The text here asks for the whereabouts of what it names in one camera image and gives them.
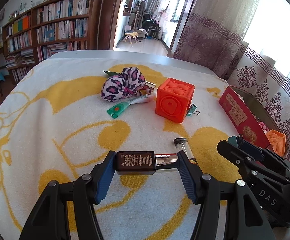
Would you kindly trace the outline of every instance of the scrunchie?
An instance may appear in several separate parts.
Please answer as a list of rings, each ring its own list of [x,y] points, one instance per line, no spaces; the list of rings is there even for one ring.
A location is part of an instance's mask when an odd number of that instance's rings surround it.
[[[101,91],[101,98],[109,102],[116,102],[131,96],[141,96],[139,91],[143,89],[146,80],[140,70],[136,67],[126,67],[120,75],[109,77]]]

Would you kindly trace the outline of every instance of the screw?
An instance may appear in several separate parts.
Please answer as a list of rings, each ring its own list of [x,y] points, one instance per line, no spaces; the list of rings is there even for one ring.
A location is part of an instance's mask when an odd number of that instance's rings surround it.
[[[239,179],[237,180],[237,184],[238,186],[243,187],[246,183],[242,179]]]
[[[57,181],[56,181],[56,180],[51,180],[51,181],[48,183],[48,185],[49,185],[50,187],[54,187],[56,184],[57,184]]]
[[[202,177],[203,177],[204,180],[210,180],[211,179],[211,176],[209,174],[207,174],[207,173],[203,174]]]
[[[89,180],[90,178],[91,178],[92,176],[90,175],[90,174],[84,174],[83,176],[82,176],[82,179],[83,180]]]

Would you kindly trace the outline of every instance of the white blanket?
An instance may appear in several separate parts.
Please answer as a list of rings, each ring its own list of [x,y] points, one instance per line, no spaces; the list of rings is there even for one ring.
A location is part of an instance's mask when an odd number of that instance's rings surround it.
[[[182,124],[155,114],[155,101],[131,105],[117,119],[115,103],[101,99],[106,75],[130,61],[48,59],[15,87],[0,107],[0,233],[17,240],[47,183],[74,181],[102,162],[109,150],[175,153],[173,140],[187,137],[203,172],[234,182],[238,169],[217,153],[220,140],[237,135],[218,103],[228,84],[209,74],[155,64],[138,65],[158,87],[172,77],[195,85],[198,116]],[[190,239],[199,206],[187,198],[179,173],[114,175],[106,198],[95,206],[105,240]],[[217,239],[222,239],[221,205]],[[69,204],[72,239],[78,239]]]

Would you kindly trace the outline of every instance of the blue gripper pad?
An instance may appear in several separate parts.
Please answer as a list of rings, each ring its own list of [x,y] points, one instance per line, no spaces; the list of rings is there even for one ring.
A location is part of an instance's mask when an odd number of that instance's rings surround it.
[[[115,156],[116,152],[110,151],[93,177],[93,183],[97,185],[95,194],[95,202],[97,204],[106,197],[109,185],[112,182],[115,173]]]
[[[239,137],[236,137],[237,143],[240,144],[241,139]],[[256,161],[263,161],[264,156],[261,152],[261,149],[256,147],[255,145],[252,145],[251,143],[244,141],[242,145],[239,147],[240,150],[244,151],[245,153],[249,154],[252,156]]]
[[[184,188],[186,190],[186,194],[187,194],[188,198],[195,204],[197,201],[195,182],[189,173],[189,170],[185,164],[185,160],[183,159],[182,155],[179,152],[177,153],[177,155],[178,155],[178,159],[179,159],[178,171],[179,171],[180,177],[182,179]]]

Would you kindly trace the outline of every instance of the orange toy block in box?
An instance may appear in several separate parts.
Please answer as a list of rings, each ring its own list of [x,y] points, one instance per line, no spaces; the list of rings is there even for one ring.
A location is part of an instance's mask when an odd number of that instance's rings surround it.
[[[157,90],[155,113],[182,123],[192,102],[195,86],[168,78]]]
[[[284,155],[286,147],[286,135],[276,130],[270,130],[266,136],[276,154],[280,157]]]

